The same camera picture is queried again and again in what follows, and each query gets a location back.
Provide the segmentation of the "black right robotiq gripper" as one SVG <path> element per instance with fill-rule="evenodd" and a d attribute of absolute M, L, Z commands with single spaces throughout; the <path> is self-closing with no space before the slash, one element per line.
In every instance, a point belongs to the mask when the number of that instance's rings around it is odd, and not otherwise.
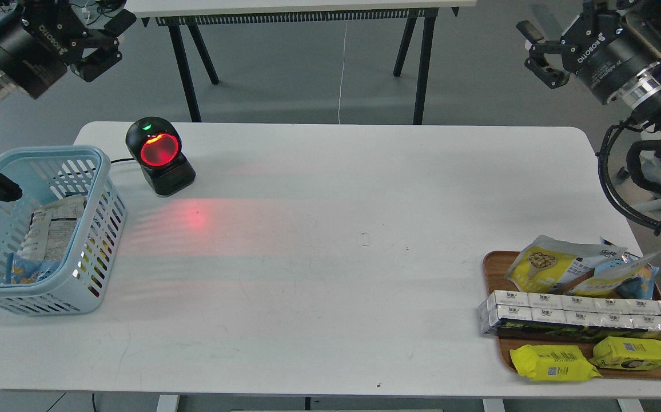
<path fill-rule="evenodd" d="M 530 44 L 525 67 L 545 85 L 564 86 L 573 73 L 600 104 L 607 105 L 628 81 L 661 63 L 661 52 L 615 10 L 598 10 L 592 16 L 590 20 L 582 11 L 563 32 L 565 43 L 544 40 L 528 20 L 519 21 L 516 28 Z M 546 54 L 563 55 L 563 70 L 553 68 Z"/>

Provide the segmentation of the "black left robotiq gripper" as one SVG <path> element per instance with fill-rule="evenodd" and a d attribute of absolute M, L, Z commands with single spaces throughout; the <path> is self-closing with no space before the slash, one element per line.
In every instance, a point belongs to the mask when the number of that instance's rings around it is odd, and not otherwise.
<path fill-rule="evenodd" d="M 89 29 L 69 1 L 19 1 L 0 20 L 0 72 L 21 92 L 38 99 L 66 73 L 76 57 L 73 44 L 89 40 L 114 40 L 136 22 L 122 9 L 101 29 Z M 85 82 L 95 81 L 122 60 L 117 47 L 96 49 L 70 65 Z"/>

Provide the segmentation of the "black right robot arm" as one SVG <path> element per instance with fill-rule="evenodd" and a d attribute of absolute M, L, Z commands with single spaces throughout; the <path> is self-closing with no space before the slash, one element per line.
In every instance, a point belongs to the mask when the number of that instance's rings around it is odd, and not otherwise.
<path fill-rule="evenodd" d="M 524 20 L 525 67 L 551 89 L 575 76 L 602 105 L 621 101 L 661 129 L 661 1 L 584 1 L 559 39 Z"/>

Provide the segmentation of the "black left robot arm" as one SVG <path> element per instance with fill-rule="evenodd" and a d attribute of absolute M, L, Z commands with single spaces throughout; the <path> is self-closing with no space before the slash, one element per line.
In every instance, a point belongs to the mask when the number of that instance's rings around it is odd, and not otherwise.
<path fill-rule="evenodd" d="M 120 9 L 89 28 L 69 1 L 19 1 L 0 19 L 0 102 L 16 90 L 37 99 L 67 71 L 94 81 L 121 60 L 119 36 L 136 20 Z"/>

